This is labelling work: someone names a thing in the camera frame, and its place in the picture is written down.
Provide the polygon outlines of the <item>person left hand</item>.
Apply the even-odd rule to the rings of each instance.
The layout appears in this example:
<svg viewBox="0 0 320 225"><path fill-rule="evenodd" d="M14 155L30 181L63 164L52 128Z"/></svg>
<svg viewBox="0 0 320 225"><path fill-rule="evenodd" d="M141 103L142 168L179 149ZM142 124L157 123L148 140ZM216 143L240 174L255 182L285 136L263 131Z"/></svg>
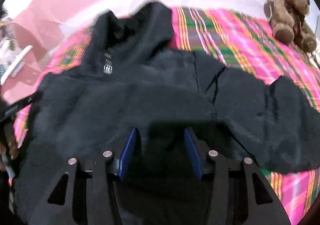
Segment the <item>person left hand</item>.
<svg viewBox="0 0 320 225"><path fill-rule="evenodd" d="M12 122L1 125L1 155L6 154L12 160L18 156L18 145Z"/></svg>

